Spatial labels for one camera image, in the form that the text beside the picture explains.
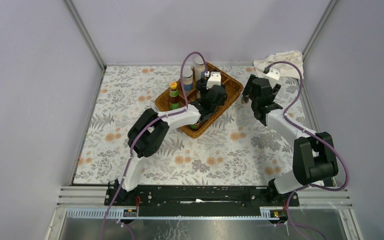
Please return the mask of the brown wicker divided basket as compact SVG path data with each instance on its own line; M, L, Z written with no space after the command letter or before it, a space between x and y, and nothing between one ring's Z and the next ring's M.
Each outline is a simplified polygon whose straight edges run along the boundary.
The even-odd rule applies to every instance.
M218 106L216 108L216 112L209 118L209 120L200 124L199 128L191 128L188 125L180 127L187 136L194 139L201 136L236 101L244 89L244 86L239 81L228 75L219 67L209 62L207 63L207 67L210 72L215 71L221 73L221 83L225 86L227 99L223 106ZM155 105L160 112L170 110L168 88L156 98Z

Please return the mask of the silver lid jar blue label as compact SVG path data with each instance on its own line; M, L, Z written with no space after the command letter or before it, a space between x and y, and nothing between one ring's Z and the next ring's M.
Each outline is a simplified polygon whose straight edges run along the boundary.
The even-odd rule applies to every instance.
M190 67L183 68L182 82L186 93L190 93L194 89L194 76Z

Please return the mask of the silver lid white grain jar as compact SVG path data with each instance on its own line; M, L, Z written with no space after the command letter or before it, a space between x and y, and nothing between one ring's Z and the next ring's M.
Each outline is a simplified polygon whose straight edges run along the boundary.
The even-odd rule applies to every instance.
M200 56L197 56L194 59L194 79L195 81L199 81L200 79L205 77L206 65L203 59Z

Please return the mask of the green sauce bottle yellow cap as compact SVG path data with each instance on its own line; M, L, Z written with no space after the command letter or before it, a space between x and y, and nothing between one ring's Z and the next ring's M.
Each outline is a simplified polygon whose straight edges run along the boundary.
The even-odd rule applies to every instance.
M180 97L178 84L173 81L169 85L169 109L175 110L180 108Z

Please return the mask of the small dark pepper jar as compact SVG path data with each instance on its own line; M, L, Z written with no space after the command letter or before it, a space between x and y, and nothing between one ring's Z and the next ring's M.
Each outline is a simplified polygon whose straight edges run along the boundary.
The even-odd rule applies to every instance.
M241 98L241 103L246 105L249 102L249 97L246 95L243 95Z

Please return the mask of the white jar wide black lid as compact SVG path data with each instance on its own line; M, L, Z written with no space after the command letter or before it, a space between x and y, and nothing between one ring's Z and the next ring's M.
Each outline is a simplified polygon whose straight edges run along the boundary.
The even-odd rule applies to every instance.
M207 94L207 83L208 80L206 78L201 78L196 82L196 99L201 99Z

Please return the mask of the red sauce bottle yellow cap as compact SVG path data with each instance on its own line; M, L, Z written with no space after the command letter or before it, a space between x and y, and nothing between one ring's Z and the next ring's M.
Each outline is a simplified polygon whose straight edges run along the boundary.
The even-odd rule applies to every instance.
M201 127L201 124L200 123L195 123L195 124L191 124L189 127L191 129L193 129L193 130L197 130L197 129L199 129Z

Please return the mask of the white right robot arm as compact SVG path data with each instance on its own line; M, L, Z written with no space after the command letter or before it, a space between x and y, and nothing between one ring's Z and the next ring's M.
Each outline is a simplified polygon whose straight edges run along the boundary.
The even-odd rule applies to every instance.
M284 109L275 102L280 88L280 84L271 86L268 79L252 74L242 93L242 102L251 103L254 117L280 134L292 148L291 171L270 180L267 187L266 198L273 206L281 205L292 191L339 172L337 157L331 149L332 136L287 120Z

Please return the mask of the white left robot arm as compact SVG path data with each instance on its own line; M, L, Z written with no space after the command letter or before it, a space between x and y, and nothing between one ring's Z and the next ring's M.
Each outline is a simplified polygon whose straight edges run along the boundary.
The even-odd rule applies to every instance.
M117 178L116 199L124 206L135 200L134 189L139 185L140 172L145 160L161 147L169 130L189 125L202 125L223 106L228 95L226 87L213 85L199 99L187 106L170 111L145 110L128 132L130 157L123 174Z

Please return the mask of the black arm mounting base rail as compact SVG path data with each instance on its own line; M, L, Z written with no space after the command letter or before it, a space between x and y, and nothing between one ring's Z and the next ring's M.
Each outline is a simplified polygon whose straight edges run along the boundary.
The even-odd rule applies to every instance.
M280 194L269 186L138 185L131 191L109 183L105 206L131 206L139 217L257 217L274 208L271 217L284 216L286 207L300 205L296 193Z

